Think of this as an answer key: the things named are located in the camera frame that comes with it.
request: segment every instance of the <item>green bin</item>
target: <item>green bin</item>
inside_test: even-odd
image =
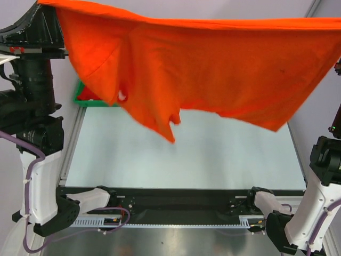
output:
[[[82,81],[78,82],[77,90],[74,97],[74,103],[80,105],[81,107],[87,108],[87,107],[119,107],[119,104],[114,104],[113,106],[109,106],[102,100],[77,100],[77,97],[81,94],[83,91],[85,85]]]

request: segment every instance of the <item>cable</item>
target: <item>cable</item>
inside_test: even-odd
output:
[[[245,202],[246,202],[246,199],[245,199],[244,201],[240,202],[239,204],[235,205],[235,206],[232,207],[232,208],[236,208],[236,207],[238,207],[239,205],[242,205],[242,204],[245,203]]]
[[[124,209],[122,207],[108,207],[108,208],[98,208],[96,209],[96,211],[101,211],[101,210],[121,210],[121,211],[125,211],[127,213],[127,219],[125,222],[123,222],[122,224],[120,224],[119,226],[117,226],[116,228],[114,228],[113,230],[111,231],[104,231],[102,232],[104,235],[105,234],[111,234],[113,232],[116,232],[118,230],[120,230],[125,224],[127,224],[130,220],[130,212],[127,210],[127,209]],[[59,241],[62,241],[64,239],[67,239],[67,238],[70,238],[70,237],[73,237],[73,236],[76,236],[76,235],[79,235],[79,234],[82,234],[82,233],[85,233],[85,232],[89,232],[89,231],[99,231],[100,232],[100,229],[97,229],[97,228],[90,228],[90,229],[85,229],[85,230],[82,230],[82,231],[79,231],[79,232],[76,232],[76,233],[73,233],[71,235],[68,235],[68,236],[64,236],[64,237],[61,237],[61,238],[58,238],[56,240],[53,240],[52,242],[53,243],[56,243],[56,242],[59,242]]]
[[[293,211],[293,207],[290,204],[282,204],[282,206],[287,206],[289,207],[289,211],[292,212]]]
[[[328,212],[331,212],[332,210],[334,210],[336,207],[340,206],[341,205],[341,199],[335,201],[334,203],[332,203],[325,211],[324,213],[322,214],[322,216],[320,217],[318,223],[316,224],[315,228],[314,228],[314,231],[308,241],[309,245],[312,245],[324,223],[324,221],[326,220],[327,216],[328,216]],[[308,246],[308,249],[307,249],[307,254],[306,256],[310,256],[311,255],[311,248]]]
[[[51,244],[52,242],[59,242],[61,240],[64,240],[66,238],[69,238],[69,237],[72,237],[72,236],[75,236],[75,235],[78,235],[80,233],[84,233],[84,232],[88,232],[88,231],[100,231],[100,229],[87,229],[87,230],[82,230],[80,232],[76,232],[72,235],[69,235],[69,236],[65,236],[65,237],[62,237],[62,238],[59,238],[59,239],[56,239],[56,240],[53,240],[53,235],[48,237],[47,238],[47,241],[38,249],[35,249],[35,250],[32,250],[29,248],[28,246],[28,243],[27,243],[27,229],[28,229],[28,223],[29,223],[29,216],[30,216],[30,207],[29,207],[29,188],[30,188],[30,181],[31,181],[31,175],[32,175],[32,172],[33,172],[33,168],[34,166],[39,163],[39,162],[42,162],[43,160],[46,159],[46,156],[45,154],[39,150],[38,148],[36,148],[35,146],[25,142],[25,141],[22,141],[18,138],[15,138],[3,131],[0,131],[0,138],[3,138],[5,140],[8,140],[12,143],[15,143],[23,148],[26,148],[28,149],[29,151],[31,151],[32,153],[36,154],[38,156],[37,159],[33,160],[28,168],[27,168],[27,172],[26,172],[26,176],[25,176],[25,180],[26,180],[26,183],[24,185],[24,204],[25,204],[25,216],[24,218],[26,218],[26,227],[25,227],[25,236],[24,236],[24,239],[23,239],[23,247],[25,249],[26,252],[28,253],[37,253],[37,252],[40,252],[42,249],[46,248],[49,244]],[[99,208],[99,209],[96,209],[96,210],[121,210],[121,211],[125,211],[127,213],[127,219],[124,223],[120,224],[117,228],[111,230],[111,231],[104,231],[103,234],[111,234],[115,231],[118,231],[120,230],[125,224],[127,224],[130,220],[130,212],[127,210],[127,209],[124,209],[122,207],[108,207],[108,208]]]

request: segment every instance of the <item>cable tie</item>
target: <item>cable tie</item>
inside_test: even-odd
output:
[[[314,249],[314,243],[310,244],[309,241],[306,242],[310,249]]]
[[[24,184],[27,184],[27,183],[29,183],[31,180],[32,180],[32,179],[29,179],[29,180],[24,179],[24,180],[23,180],[23,183],[24,183]]]
[[[331,216],[331,215],[332,215],[332,211],[329,211],[327,207],[323,208],[323,210],[325,211],[325,213],[326,213],[328,216]]]

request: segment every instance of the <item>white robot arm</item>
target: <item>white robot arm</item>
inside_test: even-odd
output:
[[[29,188],[29,222],[32,224],[44,225],[58,215],[58,205],[56,202],[56,185],[60,170],[56,168],[56,162],[59,160],[61,152],[49,155],[42,162],[37,163],[31,174]],[[36,156],[28,152],[20,154],[23,164],[24,180],[27,174],[28,166],[36,159]],[[77,202],[79,205],[78,214],[76,212],[69,216],[70,225],[73,223],[74,217],[98,208],[108,205],[110,194],[100,188],[91,191],[67,195],[67,199]],[[20,210],[20,215],[25,216],[25,200]]]
[[[295,215],[271,191],[253,188],[251,199],[266,218],[267,235],[280,252],[319,254],[322,241],[341,206],[341,141],[319,137],[310,157],[307,190]]]

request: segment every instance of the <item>orange t-shirt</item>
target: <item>orange t-shirt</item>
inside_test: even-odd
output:
[[[84,84],[170,142],[180,109],[277,131],[341,56],[341,18],[152,19],[90,2],[38,2],[56,7]]]

